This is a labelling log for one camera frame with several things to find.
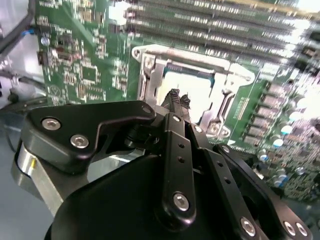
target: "green circuit board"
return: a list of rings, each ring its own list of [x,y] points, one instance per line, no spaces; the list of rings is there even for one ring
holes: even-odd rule
[[[292,121],[286,111],[294,108],[292,102],[298,95],[312,98],[320,93],[318,73],[297,66],[314,60],[314,54],[310,57],[304,51],[306,43],[312,44],[309,37],[319,18],[293,8],[294,1],[255,3],[39,0],[35,17],[38,60],[48,100],[57,106],[138,99],[141,64],[132,52],[141,46],[166,46],[209,56],[228,61],[229,67],[236,63],[254,79],[240,86],[232,98],[224,121],[228,135],[208,134],[210,142],[229,144],[244,154],[264,150],[268,158],[259,163],[264,164],[262,175],[267,183],[284,188],[287,198],[312,202],[320,197],[320,182],[315,182],[320,173],[320,137],[315,139],[320,113]],[[267,96],[277,101],[267,108],[269,112],[276,109],[273,117],[258,114]],[[304,115],[312,109],[296,112]],[[268,119],[268,126],[259,128],[262,132],[254,129],[253,121],[258,118]],[[280,132],[283,121],[292,127],[291,134]],[[274,136],[283,141],[281,147],[274,145]],[[297,168],[303,168],[303,174]]]

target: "screw hole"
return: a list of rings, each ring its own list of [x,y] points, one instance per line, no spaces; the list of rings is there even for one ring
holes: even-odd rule
[[[178,156],[178,161],[179,161],[180,163],[182,163],[182,164],[185,163],[185,160],[184,160],[182,157],[180,157],[180,156]]]
[[[224,180],[227,184],[231,184],[231,181],[228,178],[225,177]]]

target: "capacitor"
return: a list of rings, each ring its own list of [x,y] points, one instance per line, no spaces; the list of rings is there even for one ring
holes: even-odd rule
[[[287,111],[285,111],[287,116],[289,117],[290,121],[297,121],[302,118],[301,112],[294,108],[289,108]]]
[[[272,142],[272,145],[277,148],[281,147],[284,144],[284,141],[281,139],[281,136],[277,134],[270,137],[270,140]]]
[[[40,42],[43,46],[49,46],[50,45],[50,39],[46,36],[41,37]]]
[[[260,149],[257,153],[257,157],[260,161],[265,162],[268,160],[268,155],[267,155],[267,151],[263,148]]]
[[[294,102],[298,109],[305,109],[308,106],[308,100],[303,95],[295,96]]]
[[[293,131],[293,127],[286,121],[280,122],[278,126],[282,134],[290,134]]]

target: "ram slot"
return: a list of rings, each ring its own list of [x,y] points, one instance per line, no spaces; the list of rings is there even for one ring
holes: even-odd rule
[[[250,8],[246,4],[236,4],[235,6],[225,6],[225,2],[198,1],[198,0],[139,0],[142,3],[160,4],[177,9],[193,11],[212,16],[224,17],[232,20],[259,24],[277,29],[295,29],[295,20],[299,17],[282,16],[282,12],[263,10],[257,12],[256,8]]]
[[[164,21],[170,24],[207,30],[208,32],[228,32],[228,34],[237,37],[279,46],[286,44],[302,45],[307,41],[303,33],[299,36],[290,37],[291,31],[221,17],[212,17],[207,14],[173,9],[157,4],[141,3],[141,5],[133,6],[132,10],[134,11],[134,16],[138,18]]]
[[[195,28],[185,28],[180,25],[165,24],[161,21],[146,18],[129,19],[128,23],[134,25],[135,29],[159,32],[167,37],[185,39],[188,42],[204,44],[208,47],[222,47],[239,53],[246,53],[259,56],[278,56],[284,58],[296,58],[299,51],[288,51],[284,47],[278,47],[268,43],[262,43],[246,38],[239,38],[223,33],[208,33]]]

